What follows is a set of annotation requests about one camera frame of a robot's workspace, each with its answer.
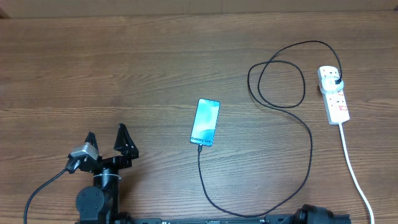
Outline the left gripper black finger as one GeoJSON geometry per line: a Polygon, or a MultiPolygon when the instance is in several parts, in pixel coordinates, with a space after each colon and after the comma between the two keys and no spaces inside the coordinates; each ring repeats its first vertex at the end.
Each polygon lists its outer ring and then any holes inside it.
{"type": "Polygon", "coordinates": [[[128,159],[137,159],[139,157],[138,148],[131,139],[126,125],[123,123],[119,123],[114,150],[119,151],[122,156],[128,159]]]}
{"type": "Polygon", "coordinates": [[[89,132],[87,137],[86,137],[86,139],[85,139],[85,142],[91,144],[97,151],[99,151],[98,144],[97,144],[97,141],[96,141],[96,136],[95,136],[94,133],[89,132]]]}

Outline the Galaxy smartphone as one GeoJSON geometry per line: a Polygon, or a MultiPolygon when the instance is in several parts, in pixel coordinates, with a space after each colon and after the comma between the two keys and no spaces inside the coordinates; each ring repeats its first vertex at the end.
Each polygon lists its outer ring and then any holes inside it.
{"type": "Polygon", "coordinates": [[[190,142],[211,147],[214,142],[220,102],[200,98],[193,121],[190,142]]]}

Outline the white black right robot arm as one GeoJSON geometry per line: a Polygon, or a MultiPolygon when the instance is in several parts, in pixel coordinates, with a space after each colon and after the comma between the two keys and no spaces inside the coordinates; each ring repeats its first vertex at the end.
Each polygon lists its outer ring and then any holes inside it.
{"type": "Polygon", "coordinates": [[[334,214],[323,208],[305,204],[295,212],[293,224],[334,224],[334,214]]]}

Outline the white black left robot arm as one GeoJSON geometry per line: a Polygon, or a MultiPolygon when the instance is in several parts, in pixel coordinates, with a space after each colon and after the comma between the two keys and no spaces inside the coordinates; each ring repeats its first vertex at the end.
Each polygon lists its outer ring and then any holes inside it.
{"type": "Polygon", "coordinates": [[[95,134],[90,132],[83,145],[70,153],[70,157],[77,160],[75,168],[93,174],[93,185],[85,187],[76,196],[79,223],[134,222],[128,212],[119,211],[119,171],[130,168],[132,161],[139,157],[125,124],[119,124],[114,150],[120,155],[100,156],[95,134]]]}

